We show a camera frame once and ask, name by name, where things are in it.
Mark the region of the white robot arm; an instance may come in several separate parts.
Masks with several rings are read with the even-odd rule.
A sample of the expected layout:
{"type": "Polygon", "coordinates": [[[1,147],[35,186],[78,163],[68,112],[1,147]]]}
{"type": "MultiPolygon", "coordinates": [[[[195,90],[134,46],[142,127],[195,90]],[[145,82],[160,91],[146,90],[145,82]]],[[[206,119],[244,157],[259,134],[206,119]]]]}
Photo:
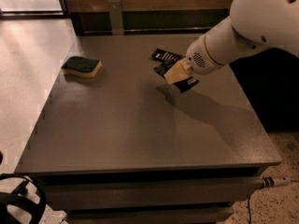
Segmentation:
{"type": "Polygon", "coordinates": [[[170,84],[267,49],[299,53],[299,0],[233,0],[230,14],[192,42],[164,74],[170,84]]]}

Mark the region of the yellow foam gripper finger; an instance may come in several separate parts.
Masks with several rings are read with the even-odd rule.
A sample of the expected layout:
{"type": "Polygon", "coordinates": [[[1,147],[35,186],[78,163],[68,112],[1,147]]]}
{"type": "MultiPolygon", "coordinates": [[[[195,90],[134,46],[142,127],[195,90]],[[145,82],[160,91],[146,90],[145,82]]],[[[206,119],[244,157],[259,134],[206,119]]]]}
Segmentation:
{"type": "Polygon", "coordinates": [[[165,74],[169,84],[174,84],[189,78],[192,75],[192,66],[187,59],[177,61],[165,74]]]}

